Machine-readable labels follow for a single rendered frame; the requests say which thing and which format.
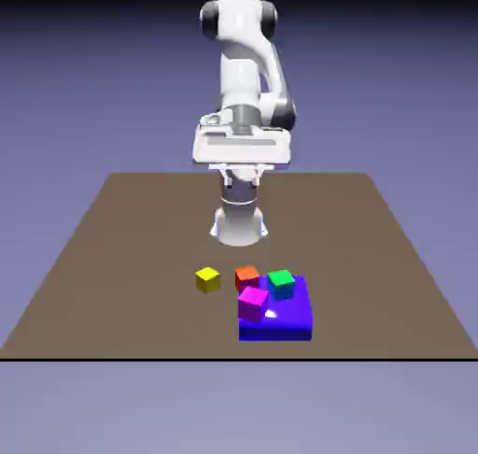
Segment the small yellow cube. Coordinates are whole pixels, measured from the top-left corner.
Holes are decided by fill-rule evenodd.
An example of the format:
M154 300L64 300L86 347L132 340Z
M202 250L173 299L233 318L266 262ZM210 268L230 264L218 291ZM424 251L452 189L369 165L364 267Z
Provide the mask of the small yellow cube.
M203 293L210 293L220 288L220 273L211 267L204 267L195 272L196 287Z

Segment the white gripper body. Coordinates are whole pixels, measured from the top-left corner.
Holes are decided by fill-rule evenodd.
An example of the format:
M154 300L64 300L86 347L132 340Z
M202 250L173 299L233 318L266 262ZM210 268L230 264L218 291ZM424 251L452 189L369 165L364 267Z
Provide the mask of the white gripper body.
M208 164L290 163L290 132L258 126L251 130L251 135L236 135L229 124L198 125L192 148L193 161Z

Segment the small magenta cube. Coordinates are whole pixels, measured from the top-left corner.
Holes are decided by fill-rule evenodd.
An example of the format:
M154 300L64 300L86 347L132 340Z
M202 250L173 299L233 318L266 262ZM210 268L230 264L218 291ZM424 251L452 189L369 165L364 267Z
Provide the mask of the small magenta cube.
M260 322L267 311L269 292L253 286L247 286L237 300L237 314L239 319L251 322Z

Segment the small green cube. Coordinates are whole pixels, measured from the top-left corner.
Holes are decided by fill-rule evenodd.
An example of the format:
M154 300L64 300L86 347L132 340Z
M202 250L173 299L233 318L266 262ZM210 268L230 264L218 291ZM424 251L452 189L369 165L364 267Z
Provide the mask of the small green cube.
M267 277L268 290L276 301L287 300L294 296L295 278L289 270L269 272Z

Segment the small orange cube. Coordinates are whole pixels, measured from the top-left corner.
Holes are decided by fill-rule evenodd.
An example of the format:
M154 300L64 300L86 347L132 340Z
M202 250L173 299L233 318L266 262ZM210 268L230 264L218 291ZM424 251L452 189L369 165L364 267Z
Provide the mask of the small orange cube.
M237 267L235 274L235 288L241 292L248 286L258 287L260 282L260 273L255 266Z

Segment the large blue box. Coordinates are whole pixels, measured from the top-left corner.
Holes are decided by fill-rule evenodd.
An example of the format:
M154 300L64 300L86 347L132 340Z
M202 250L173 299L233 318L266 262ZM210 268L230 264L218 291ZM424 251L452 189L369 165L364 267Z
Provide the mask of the large blue box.
M238 319L240 341L311 341L314 315L305 276L293 276L291 298L275 300L269 296L268 310L260 322Z

